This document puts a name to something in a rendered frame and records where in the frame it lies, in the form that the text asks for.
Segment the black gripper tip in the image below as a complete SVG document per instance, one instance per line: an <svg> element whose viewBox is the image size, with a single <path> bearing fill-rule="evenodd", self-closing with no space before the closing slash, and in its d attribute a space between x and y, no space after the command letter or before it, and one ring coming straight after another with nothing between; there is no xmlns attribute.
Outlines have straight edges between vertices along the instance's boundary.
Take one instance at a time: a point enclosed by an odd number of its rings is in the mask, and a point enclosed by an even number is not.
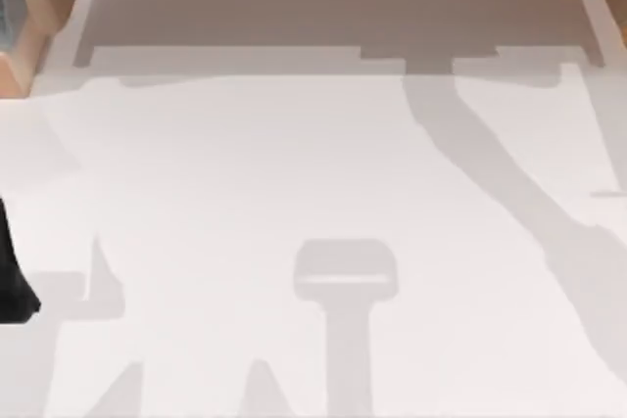
<svg viewBox="0 0 627 418"><path fill-rule="evenodd" d="M0 324L24 324L41 308L18 263L4 201L0 198Z"/></svg>

